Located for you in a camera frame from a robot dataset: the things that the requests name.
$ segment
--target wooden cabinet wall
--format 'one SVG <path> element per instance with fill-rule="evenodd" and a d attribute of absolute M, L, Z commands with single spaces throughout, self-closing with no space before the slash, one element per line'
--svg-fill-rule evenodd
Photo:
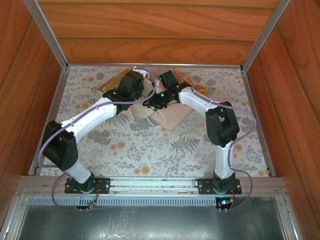
<path fill-rule="evenodd" d="M 247 76 L 304 239 L 320 235 L 320 7 L 291 0 Z"/>
<path fill-rule="evenodd" d="M 0 227 L 34 158 L 61 67 L 23 0 L 0 1 Z"/>
<path fill-rule="evenodd" d="M 278 0 L 38 0 L 70 63 L 244 63 Z"/>

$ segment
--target floral pattern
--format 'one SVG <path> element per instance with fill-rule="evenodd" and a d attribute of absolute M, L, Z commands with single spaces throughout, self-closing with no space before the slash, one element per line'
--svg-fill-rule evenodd
<path fill-rule="evenodd" d="M 72 66 L 59 106 L 57 122 L 70 119 L 94 104 L 102 84 L 127 69 L 122 66 Z M 166 67 L 148 67 L 155 76 Z M 215 101 L 229 101 L 251 111 L 239 69 L 177 68 L 202 85 Z M 251 119 L 236 112 L 238 136 L 252 126 Z M 109 177 L 212 177 L 215 148 L 208 139 L 205 119 L 193 111 L 174 131 L 153 127 L 146 119 L 119 114 L 90 131 L 78 144 L 79 160 L 95 175 Z M 257 132 L 234 146 L 233 167 L 253 177 L 268 176 Z M 59 175 L 57 168 L 43 168 L 41 175 Z"/>

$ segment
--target purple cable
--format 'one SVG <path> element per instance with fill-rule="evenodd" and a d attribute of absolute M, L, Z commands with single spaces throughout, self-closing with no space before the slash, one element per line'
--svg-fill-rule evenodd
<path fill-rule="evenodd" d="M 99 105 L 97 105 L 95 108 L 91 108 L 87 111 L 85 111 L 83 114 L 81 114 L 78 118 L 76 118 L 75 120 L 73 120 L 72 122 L 70 122 L 69 124 L 65 125 L 64 127 L 62 127 L 61 129 L 59 129 L 58 131 L 56 131 L 54 134 L 52 134 L 47 141 L 45 141 L 45 143 L 43 144 L 43 146 L 40 148 L 39 154 L 38 154 L 38 165 L 42 168 L 57 168 L 56 165 L 44 165 L 41 162 L 41 156 L 45 150 L 45 148 L 47 147 L 47 145 L 52 141 L 52 139 L 54 139 L 57 135 L 59 135 L 63 130 L 66 130 L 67 128 L 71 127 L 72 125 L 74 125 L 75 123 L 77 123 L 78 121 L 80 121 L 84 116 L 86 116 L 87 114 L 91 113 L 92 111 L 96 110 L 97 108 L 109 105 L 109 104 L 140 104 L 143 103 L 144 101 L 149 100 L 155 93 L 157 90 L 157 79 L 155 78 L 155 76 L 153 75 L 152 72 L 147 71 L 146 69 L 142 68 L 142 67 L 137 67 L 136 69 L 138 70 L 143 70 L 146 71 L 154 80 L 154 88 L 152 93 L 147 96 L 145 99 L 141 99 L 138 101 L 109 101 L 109 102 L 104 102 L 101 103 Z"/>
<path fill-rule="evenodd" d="M 247 111 L 245 111 L 245 110 L 243 110 L 243 109 L 241 109 L 241 108 L 234 107 L 234 106 L 223 105 L 223 104 L 220 104 L 220 103 L 212 102 L 211 100 L 208 101 L 208 98 L 206 98 L 205 96 L 203 96 L 201 93 L 197 92 L 193 86 L 191 86 L 191 91 L 192 91 L 193 94 L 195 94 L 197 97 L 201 98 L 202 100 L 206 101 L 207 103 L 210 103 L 210 104 L 212 104 L 212 105 L 216 105 L 216 106 L 219 106 L 219 107 L 222 107 L 222 108 L 232 109 L 232 110 L 237 110 L 237 111 L 243 112 L 243 113 L 247 114 L 247 115 L 252 119 L 253 126 L 252 126 L 252 128 L 250 129 L 250 131 L 248 131 L 246 134 L 244 134 L 244 135 L 242 135 L 241 137 L 239 137 L 239 138 L 237 138 L 236 140 L 234 140 L 234 141 L 230 144 L 230 147 L 229 147 L 229 150 L 228 150 L 227 159 L 228 159 L 228 166 L 229 166 L 229 168 L 230 168 L 232 171 L 246 174 L 246 175 L 249 177 L 250 184 L 251 184 L 251 186 L 250 186 L 250 191 L 249 191 L 248 195 L 246 196 L 246 198 L 244 199 L 244 201 L 241 202 L 239 205 L 228 209 L 228 211 L 237 209 L 237 208 L 239 208 L 240 206 L 242 206 L 242 205 L 249 199 L 250 195 L 252 194 L 253 188 L 254 188 L 254 182 L 253 182 L 252 177 L 250 176 L 249 173 L 247 173 L 247 172 L 244 171 L 244 170 L 235 169 L 235 168 L 233 168 L 233 167 L 231 166 L 231 150 L 232 150 L 233 146 L 234 146 L 237 142 L 239 142 L 240 140 L 242 140 L 242 139 L 244 139 L 245 137 L 247 137 L 248 135 L 250 135 L 250 134 L 256 129 L 257 121 L 256 121 L 255 117 L 254 117 L 250 112 L 247 112 Z"/>

